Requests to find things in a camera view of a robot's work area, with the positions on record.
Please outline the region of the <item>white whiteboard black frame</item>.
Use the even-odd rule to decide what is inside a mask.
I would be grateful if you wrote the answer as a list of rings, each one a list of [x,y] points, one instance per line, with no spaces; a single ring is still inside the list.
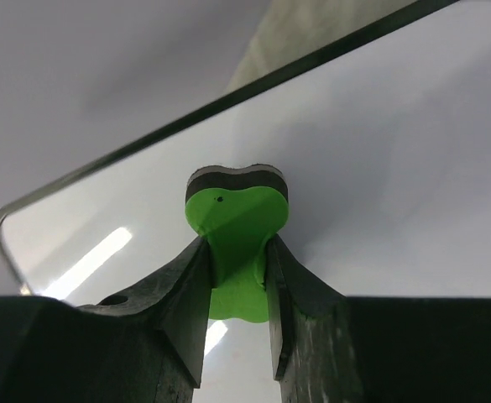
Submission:
[[[418,1],[0,210],[0,402],[491,402],[491,1]]]

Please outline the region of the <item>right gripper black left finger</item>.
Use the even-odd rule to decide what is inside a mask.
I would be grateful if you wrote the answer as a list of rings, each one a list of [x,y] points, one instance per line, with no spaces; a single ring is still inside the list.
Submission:
[[[201,383],[210,251],[96,305],[0,296],[0,402],[189,402]]]

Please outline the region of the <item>green whiteboard eraser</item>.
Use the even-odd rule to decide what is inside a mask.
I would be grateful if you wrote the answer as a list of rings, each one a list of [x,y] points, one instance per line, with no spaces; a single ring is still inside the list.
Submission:
[[[272,165],[208,165],[190,176],[185,219],[210,247],[212,320],[268,321],[265,248],[289,214],[288,186]]]

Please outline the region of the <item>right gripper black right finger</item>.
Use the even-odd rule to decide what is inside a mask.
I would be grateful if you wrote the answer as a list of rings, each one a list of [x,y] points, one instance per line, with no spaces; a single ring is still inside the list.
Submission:
[[[284,402],[491,402],[491,299],[344,296],[266,248]]]

